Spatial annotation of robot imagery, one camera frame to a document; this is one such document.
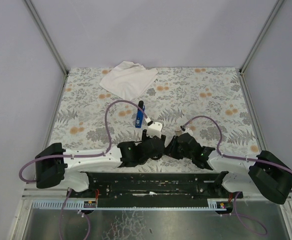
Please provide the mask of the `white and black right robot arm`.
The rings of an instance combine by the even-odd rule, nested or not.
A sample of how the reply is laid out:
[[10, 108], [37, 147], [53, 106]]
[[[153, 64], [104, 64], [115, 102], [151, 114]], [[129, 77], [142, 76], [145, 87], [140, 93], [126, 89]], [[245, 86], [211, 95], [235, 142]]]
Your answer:
[[282, 205], [292, 190], [292, 170], [267, 150], [254, 158], [230, 156], [201, 146], [189, 133], [183, 133], [172, 138], [164, 154], [190, 159], [198, 168], [220, 173], [221, 185], [232, 193], [261, 194]]

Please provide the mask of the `blue stapler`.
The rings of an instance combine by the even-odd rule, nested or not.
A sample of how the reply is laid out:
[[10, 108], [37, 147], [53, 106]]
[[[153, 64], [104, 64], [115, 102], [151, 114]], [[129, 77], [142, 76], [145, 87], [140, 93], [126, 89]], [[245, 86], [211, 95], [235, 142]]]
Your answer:
[[140, 109], [138, 109], [138, 111], [137, 111], [135, 127], [140, 129], [142, 127], [143, 118], [144, 118], [144, 114], [143, 114], [143, 112], [145, 110], [144, 101], [140, 100], [138, 103], [138, 106], [139, 106], [139, 108], [142, 109], [142, 111]]

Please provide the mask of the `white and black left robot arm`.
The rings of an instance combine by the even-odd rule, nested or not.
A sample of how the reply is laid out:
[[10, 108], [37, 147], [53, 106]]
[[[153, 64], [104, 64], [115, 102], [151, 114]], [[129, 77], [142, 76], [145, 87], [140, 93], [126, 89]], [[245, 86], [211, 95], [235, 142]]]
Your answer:
[[159, 159], [164, 153], [165, 140], [165, 135], [148, 135], [147, 130], [143, 130], [141, 142], [121, 142], [101, 156], [97, 156], [97, 150], [64, 149], [60, 142], [53, 143], [35, 157], [45, 157], [35, 163], [36, 187], [60, 186], [83, 192], [89, 188], [88, 173], [133, 168], [148, 159]]

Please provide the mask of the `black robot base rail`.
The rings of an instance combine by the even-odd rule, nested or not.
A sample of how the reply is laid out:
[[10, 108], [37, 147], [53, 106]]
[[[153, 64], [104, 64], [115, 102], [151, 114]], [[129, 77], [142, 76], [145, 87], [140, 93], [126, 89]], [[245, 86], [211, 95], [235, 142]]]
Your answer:
[[99, 207], [203, 207], [210, 199], [232, 200], [220, 173], [88, 173], [89, 188], [77, 199]]

